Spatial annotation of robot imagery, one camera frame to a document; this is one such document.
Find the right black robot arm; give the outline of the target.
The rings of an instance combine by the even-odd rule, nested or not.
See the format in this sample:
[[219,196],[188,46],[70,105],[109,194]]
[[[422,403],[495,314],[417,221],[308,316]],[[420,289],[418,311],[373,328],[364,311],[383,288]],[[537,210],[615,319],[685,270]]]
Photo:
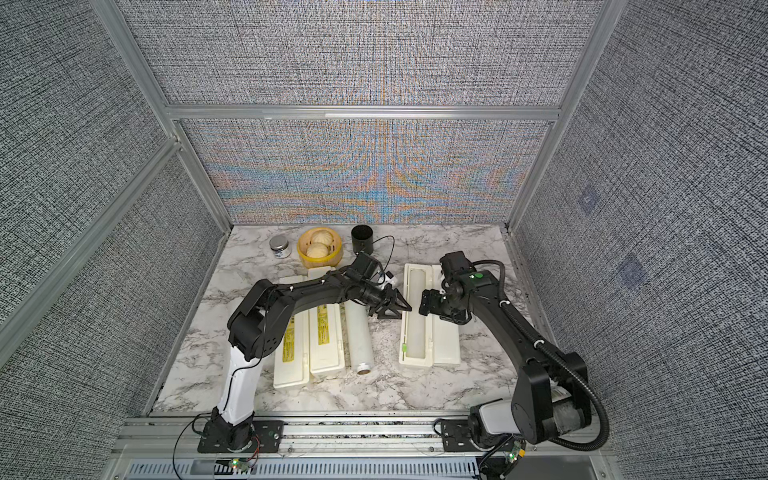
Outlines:
[[471,261],[456,251],[445,254],[440,266],[441,287],[423,292],[419,312],[456,325],[479,319],[517,371],[509,399],[470,409],[471,441],[481,449],[512,440],[549,441],[574,451],[602,448],[610,437],[609,418],[589,385],[584,360],[562,352],[511,303],[503,286],[503,263]]

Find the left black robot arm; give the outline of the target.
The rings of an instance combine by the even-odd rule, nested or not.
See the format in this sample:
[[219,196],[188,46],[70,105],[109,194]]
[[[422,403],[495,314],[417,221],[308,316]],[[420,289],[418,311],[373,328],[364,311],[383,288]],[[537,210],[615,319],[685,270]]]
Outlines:
[[224,391],[207,425],[220,446],[244,450],[253,436],[254,398],[262,359],[283,340],[289,321],[300,312],[323,305],[356,302],[378,316],[398,317],[412,310],[403,294],[390,284],[377,285],[349,267],[299,283],[258,281],[227,323],[230,362]]

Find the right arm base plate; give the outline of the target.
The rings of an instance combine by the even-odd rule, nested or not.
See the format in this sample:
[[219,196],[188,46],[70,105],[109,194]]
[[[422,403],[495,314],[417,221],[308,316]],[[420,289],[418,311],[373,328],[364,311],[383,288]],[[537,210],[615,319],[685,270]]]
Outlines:
[[466,419],[438,418],[433,422],[432,428],[438,435],[443,450],[448,453],[488,452],[498,444],[501,444],[501,450],[511,450],[516,441],[508,434],[491,436],[485,440],[475,438]]

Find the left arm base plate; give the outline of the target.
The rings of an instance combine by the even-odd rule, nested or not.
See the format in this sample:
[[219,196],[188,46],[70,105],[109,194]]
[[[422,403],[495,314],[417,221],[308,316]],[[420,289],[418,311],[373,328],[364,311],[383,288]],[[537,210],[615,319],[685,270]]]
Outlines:
[[280,420],[251,421],[233,428],[208,421],[197,446],[203,454],[277,453],[285,423]]

